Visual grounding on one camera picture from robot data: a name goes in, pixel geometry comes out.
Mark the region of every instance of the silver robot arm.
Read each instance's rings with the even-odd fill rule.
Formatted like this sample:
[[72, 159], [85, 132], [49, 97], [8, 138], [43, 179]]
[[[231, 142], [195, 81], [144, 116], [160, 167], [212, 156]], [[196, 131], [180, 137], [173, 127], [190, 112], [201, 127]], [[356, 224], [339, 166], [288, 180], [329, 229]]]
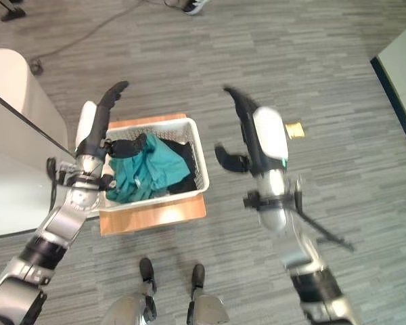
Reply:
[[78, 124], [76, 162], [61, 164], [70, 187], [62, 206], [51, 210], [24, 250], [0, 275], [0, 324], [33, 324], [47, 295], [54, 270], [70, 248], [86, 216], [99, 202], [102, 166], [108, 152], [104, 144], [110, 109], [128, 85], [122, 81], [109, 89], [98, 105], [86, 104]]
[[288, 147], [281, 116], [272, 108], [259, 106], [237, 89], [226, 87], [225, 91], [235, 102], [249, 155], [228, 154], [218, 145], [217, 159], [229, 171], [251, 172], [257, 181], [258, 190], [249, 192], [244, 204], [259, 212], [260, 223], [277, 240], [281, 262], [293, 281], [304, 314], [312, 324], [361, 325], [317, 251], [315, 241], [301, 229], [299, 216], [328, 240], [351, 248], [303, 213], [300, 182], [285, 175]]

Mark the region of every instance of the person's foot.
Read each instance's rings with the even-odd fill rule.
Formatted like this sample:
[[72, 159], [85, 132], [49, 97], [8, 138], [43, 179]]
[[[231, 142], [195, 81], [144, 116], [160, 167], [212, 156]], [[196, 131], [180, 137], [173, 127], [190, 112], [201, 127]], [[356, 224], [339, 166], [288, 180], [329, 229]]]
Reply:
[[154, 277], [154, 268], [152, 267], [152, 262], [147, 258], [144, 257], [140, 260], [140, 274], [143, 278], [144, 282], [151, 282], [152, 283], [152, 290], [156, 293], [156, 283]]
[[200, 12], [203, 6], [208, 3], [209, 0], [188, 0], [185, 7], [183, 7], [183, 12], [187, 15], [196, 15]]
[[7, 14], [0, 18], [2, 22], [8, 22], [17, 18], [22, 18], [26, 16], [26, 12], [21, 8], [15, 8], [14, 11], [8, 10]]
[[202, 264], [196, 264], [192, 270], [191, 277], [191, 298], [196, 288], [203, 288], [204, 286], [204, 266]]

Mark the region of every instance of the laundry basket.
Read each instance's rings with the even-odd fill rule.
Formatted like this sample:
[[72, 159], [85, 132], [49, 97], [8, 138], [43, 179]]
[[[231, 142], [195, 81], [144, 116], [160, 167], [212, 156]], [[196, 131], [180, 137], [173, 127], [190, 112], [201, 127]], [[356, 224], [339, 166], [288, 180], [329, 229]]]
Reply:
[[[191, 118], [177, 118], [169, 121], [148, 123], [144, 125], [119, 127], [108, 130], [107, 138], [111, 140], [118, 139], [131, 139], [134, 140], [141, 133], [152, 133], [161, 139], [173, 140], [180, 144], [189, 142], [193, 152], [194, 162], [196, 163], [196, 183], [197, 190], [184, 192], [180, 194], [171, 194], [159, 198], [151, 198], [137, 202], [121, 204], [106, 199], [105, 192], [102, 192], [101, 202], [99, 205], [100, 211], [119, 211], [125, 209], [133, 209], [137, 207], [144, 207], [148, 205], [170, 202], [174, 200], [181, 200], [182, 198], [189, 198], [199, 193], [206, 191], [209, 187], [209, 176], [204, 162], [202, 144], [198, 136], [197, 125]], [[110, 157], [107, 156], [104, 165], [103, 173], [112, 172], [109, 163]]]

